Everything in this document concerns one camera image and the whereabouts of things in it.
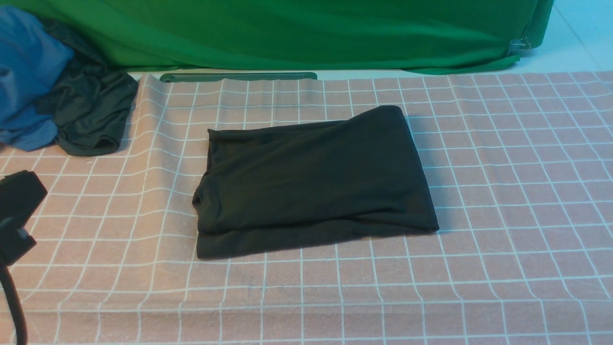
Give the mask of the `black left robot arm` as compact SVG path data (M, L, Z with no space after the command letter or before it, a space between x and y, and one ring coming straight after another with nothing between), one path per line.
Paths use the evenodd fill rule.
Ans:
M15 264L36 245L25 230L31 216L47 195L33 171L19 171L0 182L0 257L7 266Z

